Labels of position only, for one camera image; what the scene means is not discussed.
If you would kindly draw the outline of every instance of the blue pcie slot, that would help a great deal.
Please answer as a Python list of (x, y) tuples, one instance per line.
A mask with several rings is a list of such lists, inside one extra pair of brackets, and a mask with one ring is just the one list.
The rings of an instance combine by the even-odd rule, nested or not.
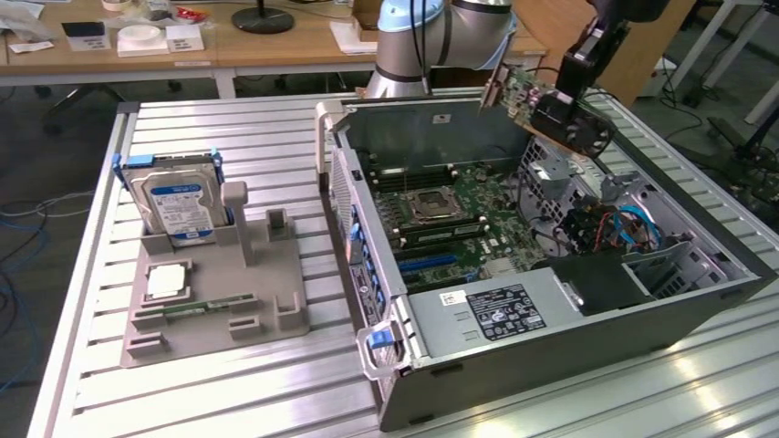
[(429, 267), (451, 265), (458, 261), (458, 257), (454, 255), (442, 255), (439, 257), (431, 257), (426, 260), (418, 260), (415, 262), (398, 263), (398, 268), (401, 272), (419, 271), (421, 269), (427, 269)]

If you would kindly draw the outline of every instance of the barcode label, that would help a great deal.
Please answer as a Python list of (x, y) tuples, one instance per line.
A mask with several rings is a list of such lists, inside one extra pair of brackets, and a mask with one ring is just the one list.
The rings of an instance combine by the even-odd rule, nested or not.
[(466, 303), (466, 291), (455, 290), (454, 292), (445, 292), (441, 296), (441, 302), (445, 306), (451, 306), (453, 304)]

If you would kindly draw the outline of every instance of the wooden panel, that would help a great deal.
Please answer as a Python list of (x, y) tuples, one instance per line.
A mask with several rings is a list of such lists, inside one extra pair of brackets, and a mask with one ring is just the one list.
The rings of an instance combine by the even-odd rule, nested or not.
[(673, 0), (658, 21), (632, 25), (632, 34), (598, 81), (624, 105), (634, 104), (694, 4), (696, 0)]
[[(694, 3), (696, 0), (673, 0), (656, 22), (633, 25), (632, 34), (598, 81), (628, 106), (648, 83)], [(558, 68), (595, 10), (583, 0), (515, 0), (514, 6), (529, 30), (550, 51), (542, 65)], [(541, 77), (555, 80), (551, 72), (542, 72)]]

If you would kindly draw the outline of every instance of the desk lamp base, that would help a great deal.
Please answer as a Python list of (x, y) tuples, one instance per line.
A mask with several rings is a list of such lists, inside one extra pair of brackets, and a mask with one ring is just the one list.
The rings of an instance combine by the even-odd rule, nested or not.
[(253, 34), (281, 34), (295, 26), (295, 17), (287, 12), (266, 7), (250, 7), (233, 14), (233, 25)]

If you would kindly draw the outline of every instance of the white table leg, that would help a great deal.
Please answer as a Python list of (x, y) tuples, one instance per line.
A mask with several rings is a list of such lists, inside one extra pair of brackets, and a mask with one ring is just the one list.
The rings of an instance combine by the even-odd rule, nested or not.
[(219, 68), (215, 70), (217, 90), (221, 99), (235, 99), (235, 68)]
[(685, 76), (689, 74), (696, 61), (698, 60), (698, 57), (702, 55), (702, 52), (706, 49), (706, 46), (709, 46), (712, 38), (716, 36), (717, 31), (722, 27), (722, 23), (726, 21), (726, 18), (729, 18), (736, 4), (737, 2), (734, 0), (726, 0), (720, 7), (720, 11), (717, 11), (716, 17), (712, 19), (709, 26), (704, 30), (702, 36), (698, 38), (698, 41), (696, 42), (696, 45), (693, 46), (685, 61), (682, 62), (682, 65), (672, 77), (672, 85), (676, 89), (680, 87), (682, 79), (685, 79)]
[(717, 63), (716, 69), (706, 78), (706, 82), (704, 83), (704, 85), (708, 88), (712, 88), (720, 81), (720, 78), (722, 78), (722, 75), (725, 74), (726, 70), (733, 64), (733, 61), (736, 60), (736, 57), (738, 57), (740, 53), (742, 52), (746, 43), (749, 43), (750, 39), (753, 38), (753, 35), (756, 35), (756, 32), (758, 32), (760, 27), (764, 26), (764, 23), (766, 22), (766, 19), (769, 18), (770, 15), (772, 14), (768, 10), (765, 9), (761, 10), (756, 17), (753, 18), (753, 20), (750, 21), (750, 24), (746, 25), (746, 28), (742, 31), (742, 34), (740, 35), (740, 38), (734, 41), (733, 46), (730, 46), (729, 51), (726, 52), (725, 56)]
[(750, 112), (749, 115), (746, 116), (745, 121), (750, 125), (754, 125), (756, 123), (761, 122), (766, 117), (766, 113), (772, 110), (773, 105), (778, 101), (779, 101), (779, 81), (777, 81), (772, 90), (769, 91), (769, 93), (766, 93), (766, 96), (764, 97), (761, 102), (758, 102), (758, 105), (756, 105), (756, 108), (753, 109), (753, 112)]

